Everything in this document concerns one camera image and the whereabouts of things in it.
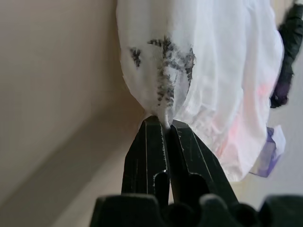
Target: beige wall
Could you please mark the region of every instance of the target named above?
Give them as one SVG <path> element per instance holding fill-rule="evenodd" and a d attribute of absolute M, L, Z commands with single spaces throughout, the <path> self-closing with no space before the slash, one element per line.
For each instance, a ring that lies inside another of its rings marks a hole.
<path fill-rule="evenodd" d="M 115 7 L 0 2 L 0 205 L 81 125 L 128 94 Z"/>

